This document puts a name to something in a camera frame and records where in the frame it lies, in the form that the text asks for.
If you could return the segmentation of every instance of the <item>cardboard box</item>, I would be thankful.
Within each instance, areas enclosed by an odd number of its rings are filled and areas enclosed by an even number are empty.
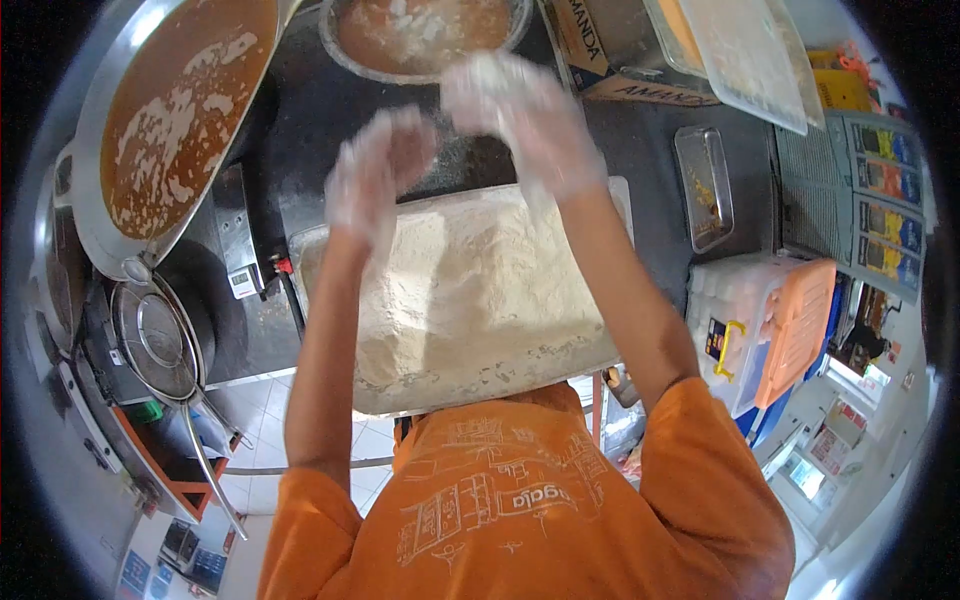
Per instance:
[[[622,11],[623,4],[613,4],[617,0],[595,0],[595,8],[611,10],[611,18],[601,18],[603,27],[617,28],[616,32],[608,31],[610,38],[620,41],[624,36],[633,36],[636,41],[634,52],[623,52],[622,57],[612,59],[604,49],[603,31],[590,15],[586,0],[543,2],[576,91],[585,98],[680,107],[720,104],[707,80],[676,71],[666,63],[642,0],[619,0],[634,3],[631,10],[635,17],[620,23],[617,21],[622,19],[612,11]]]

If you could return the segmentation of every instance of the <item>orange lid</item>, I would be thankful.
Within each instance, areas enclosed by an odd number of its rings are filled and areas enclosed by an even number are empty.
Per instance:
[[[770,350],[756,389],[758,408],[776,402],[820,354],[836,272],[829,258],[812,260],[792,270],[780,288]]]

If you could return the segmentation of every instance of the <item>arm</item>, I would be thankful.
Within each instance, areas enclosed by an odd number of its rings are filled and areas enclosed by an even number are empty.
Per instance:
[[[560,203],[560,215],[577,266],[650,415],[673,384],[700,374],[686,325],[636,258],[605,183]]]
[[[413,107],[383,110],[340,148],[326,180],[330,223],[283,425],[290,469],[280,479],[256,597],[345,595],[362,519],[350,502],[350,411],[360,287],[389,255],[396,198],[422,177],[436,132]]]
[[[672,384],[699,374],[696,354],[680,315],[634,254],[583,113],[551,73],[507,55],[474,56],[444,73],[441,104],[459,130],[507,141],[535,216],[556,202],[573,256],[650,414]]]
[[[697,376],[683,320],[636,258],[580,108],[552,75],[504,55],[444,73],[441,103],[458,128],[507,141],[532,208],[543,195],[528,190],[545,192],[560,210],[648,413],[640,495],[680,550],[664,559],[740,596],[782,595],[793,566],[789,522],[725,407]]]
[[[324,196],[330,237],[287,406],[291,468],[312,468],[349,492],[360,283],[371,258],[390,253],[396,198],[426,173],[436,132],[415,107],[382,110],[340,149]]]
[[[371,245],[332,229],[310,302],[297,377],[283,424],[290,467],[321,471],[350,489],[350,410],[360,278]]]

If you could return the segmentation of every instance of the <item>person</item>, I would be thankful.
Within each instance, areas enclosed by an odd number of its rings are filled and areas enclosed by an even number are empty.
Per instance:
[[[857,321],[847,336],[845,344],[850,345],[850,352],[853,353],[857,346],[863,349],[868,362],[875,362],[881,355],[890,350],[890,340],[876,335],[876,331],[869,325]]]
[[[381,111],[327,180],[330,235],[311,297],[323,310],[310,313],[290,394],[290,467],[257,597],[782,597],[789,521],[637,259],[579,106],[504,55],[451,67],[441,98],[459,131],[507,141],[528,202],[556,203],[649,416],[639,490],[592,443],[562,383],[417,420],[360,517],[349,461],[361,280],[437,146],[415,108]]]

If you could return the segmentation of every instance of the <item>orange t-shirt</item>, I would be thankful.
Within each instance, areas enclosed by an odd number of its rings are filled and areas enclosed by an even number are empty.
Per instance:
[[[418,422],[366,520],[329,477],[290,469],[257,597],[785,595],[789,522],[702,379],[673,386],[649,416],[639,493],[582,414],[533,402]]]

